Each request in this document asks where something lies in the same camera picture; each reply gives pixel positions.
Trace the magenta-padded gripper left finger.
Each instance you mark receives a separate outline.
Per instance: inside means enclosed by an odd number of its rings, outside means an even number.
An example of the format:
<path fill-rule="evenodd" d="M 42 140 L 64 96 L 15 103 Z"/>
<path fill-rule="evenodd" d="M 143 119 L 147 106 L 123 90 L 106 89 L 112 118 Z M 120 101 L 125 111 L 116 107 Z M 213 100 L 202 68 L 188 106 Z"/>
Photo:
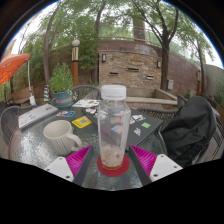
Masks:
<path fill-rule="evenodd" d="M 58 157 L 45 171 L 81 186 L 93 155 L 93 146 L 89 145 L 68 157 Z"/>

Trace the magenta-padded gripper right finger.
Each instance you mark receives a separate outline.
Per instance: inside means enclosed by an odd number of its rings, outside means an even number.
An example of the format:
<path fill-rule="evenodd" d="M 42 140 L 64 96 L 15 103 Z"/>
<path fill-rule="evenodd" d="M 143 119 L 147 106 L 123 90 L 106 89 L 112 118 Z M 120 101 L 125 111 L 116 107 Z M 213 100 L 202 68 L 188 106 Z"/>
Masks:
<path fill-rule="evenodd" d="M 129 146 L 129 155 L 143 186 L 182 169 L 165 154 L 155 155 L 134 145 Z"/>

